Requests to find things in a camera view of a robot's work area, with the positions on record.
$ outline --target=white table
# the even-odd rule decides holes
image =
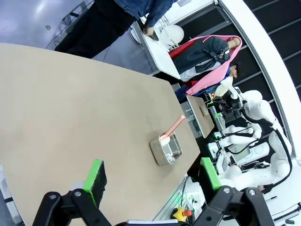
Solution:
[[[191,2],[182,7],[174,3],[170,10],[166,12],[165,17],[168,19],[169,24],[175,24],[212,3],[213,0],[191,0]],[[136,22],[133,24],[133,28],[145,50],[154,74],[161,71],[180,79],[180,75],[169,53],[156,41],[144,35]]]

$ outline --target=beige table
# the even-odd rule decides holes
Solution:
[[[156,164],[149,141],[182,109],[168,82],[113,65],[0,44],[0,104],[0,162],[27,225],[46,192],[67,193],[96,158],[107,219],[152,219],[199,154],[185,121],[176,130],[183,155]]]

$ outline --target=black wall panel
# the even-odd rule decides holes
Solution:
[[[246,5],[252,10],[273,0],[244,0]]]
[[[301,21],[271,34],[270,38],[282,58],[301,50]]]
[[[248,90],[258,90],[261,92],[264,100],[270,101],[273,99],[273,95],[269,89],[268,83],[262,74],[259,74],[248,81],[240,83],[238,87],[242,92],[246,92]]]
[[[234,83],[239,82],[252,74],[260,72],[260,67],[249,48],[242,49],[238,52],[237,56],[233,60],[233,63],[236,62],[240,62],[242,64],[243,73],[238,75],[238,77],[234,80]]]
[[[280,0],[255,11],[254,15],[266,32],[271,32],[301,17],[301,1]]]
[[[298,93],[299,99],[301,101],[301,88],[297,89],[297,93]]]
[[[295,86],[301,84],[301,53],[285,60],[285,65],[290,73]]]
[[[209,30],[210,28],[224,22],[225,19],[219,13],[217,9],[213,9],[208,13],[194,19],[193,21],[182,26],[184,30],[184,39],[180,44],[183,44],[190,40],[190,38],[195,38],[201,33]]]

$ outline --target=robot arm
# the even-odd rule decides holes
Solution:
[[[271,157],[271,165],[265,169],[251,169],[246,173],[242,173],[237,166],[228,169],[221,181],[223,185],[232,185],[238,190],[258,185],[273,184],[276,186],[290,175],[292,169],[290,159],[292,146],[284,135],[269,103],[262,100],[261,94],[258,95],[258,93],[256,90],[251,90],[239,95],[239,98],[245,101],[242,112],[245,119],[252,124],[264,123],[273,128],[274,131],[269,136],[269,144],[276,153]]]

